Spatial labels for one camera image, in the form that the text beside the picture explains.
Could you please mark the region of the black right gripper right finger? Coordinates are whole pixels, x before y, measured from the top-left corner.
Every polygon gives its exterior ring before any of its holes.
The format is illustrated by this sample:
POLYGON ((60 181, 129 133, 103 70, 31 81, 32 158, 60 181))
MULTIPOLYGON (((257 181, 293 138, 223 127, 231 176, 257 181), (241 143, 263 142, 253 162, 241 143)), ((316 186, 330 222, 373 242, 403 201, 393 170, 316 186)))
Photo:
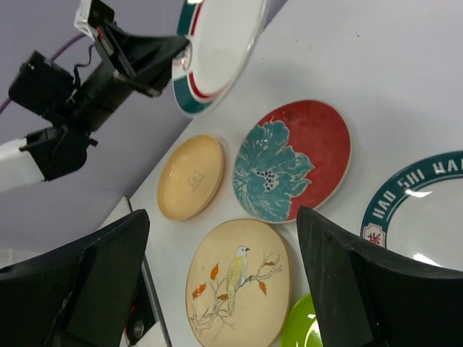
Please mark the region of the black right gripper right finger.
POLYGON ((384 249, 309 207, 297 234, 324 346, 462 345, 462 272, 384 249))

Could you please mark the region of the red plate with teal flower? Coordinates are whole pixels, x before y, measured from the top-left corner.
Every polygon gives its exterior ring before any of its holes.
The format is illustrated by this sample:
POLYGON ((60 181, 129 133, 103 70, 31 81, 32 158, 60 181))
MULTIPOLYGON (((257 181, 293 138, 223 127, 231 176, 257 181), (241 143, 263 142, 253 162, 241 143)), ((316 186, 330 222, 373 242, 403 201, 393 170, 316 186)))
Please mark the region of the red plate with teal flower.
POLYGON ((320 207, 349 169, 352 139, 342 115, 319 100, 299 100, 264 116, 234 161, 237 201, 266 223, 295 220, 300 207, 320 207))

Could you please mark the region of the small green red rimmed plate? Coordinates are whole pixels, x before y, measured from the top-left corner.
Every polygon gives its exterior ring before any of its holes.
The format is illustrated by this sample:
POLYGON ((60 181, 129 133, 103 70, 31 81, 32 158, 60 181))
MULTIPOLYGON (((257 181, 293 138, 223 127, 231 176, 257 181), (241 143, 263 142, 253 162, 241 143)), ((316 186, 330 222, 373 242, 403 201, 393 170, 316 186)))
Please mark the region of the small green red rimmed plate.
POLYGON ((189 45, 173 60, 172 86, 180 111, 208 113, 233 88, 263 31, 265 0, 185 1, 177 34, 189 45))

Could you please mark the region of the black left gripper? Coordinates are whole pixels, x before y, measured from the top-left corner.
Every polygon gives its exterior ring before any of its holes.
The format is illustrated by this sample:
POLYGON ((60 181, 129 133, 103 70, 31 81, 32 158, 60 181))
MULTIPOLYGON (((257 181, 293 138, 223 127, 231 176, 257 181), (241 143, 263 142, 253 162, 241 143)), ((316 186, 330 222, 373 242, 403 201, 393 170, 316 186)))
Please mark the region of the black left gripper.
POLYGON ((87 79, 79 73, 83 64, 68 72, 34 51, 9 87, 10 100, 52 124, 95 132, 132 93, 159 96, 173 60, 190 44, 183 35, 141 37, 114 23, 99 26, 97 34, 89 49, 101 62, 87 79))

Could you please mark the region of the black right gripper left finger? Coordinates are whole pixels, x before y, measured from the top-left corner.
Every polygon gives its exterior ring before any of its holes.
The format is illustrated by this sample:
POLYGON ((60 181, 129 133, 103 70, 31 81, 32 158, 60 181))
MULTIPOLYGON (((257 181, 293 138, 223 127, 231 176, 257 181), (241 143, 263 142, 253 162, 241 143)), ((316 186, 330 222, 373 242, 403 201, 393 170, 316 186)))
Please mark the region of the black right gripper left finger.
POLYGON ((136 210, 57 249, 1 269, 2 346, 118 346, 150 221, 136 210))

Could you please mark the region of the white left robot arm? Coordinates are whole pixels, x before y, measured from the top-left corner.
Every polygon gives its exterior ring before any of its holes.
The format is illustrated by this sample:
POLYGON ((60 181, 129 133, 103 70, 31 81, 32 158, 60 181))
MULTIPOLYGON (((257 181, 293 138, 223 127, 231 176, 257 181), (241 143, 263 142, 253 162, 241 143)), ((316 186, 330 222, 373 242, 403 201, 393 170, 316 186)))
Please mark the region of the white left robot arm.
POLYGON ((115 23, 95 27, 100 64, 85 81, 34 51, 9 87, 9 99, 50 127, 1 145, 1 191, 66 176, 85 164, 91 137, 133 93, 156 98, 171 79, 171 63, 190 44, 184 35, 138 36, 115 23))

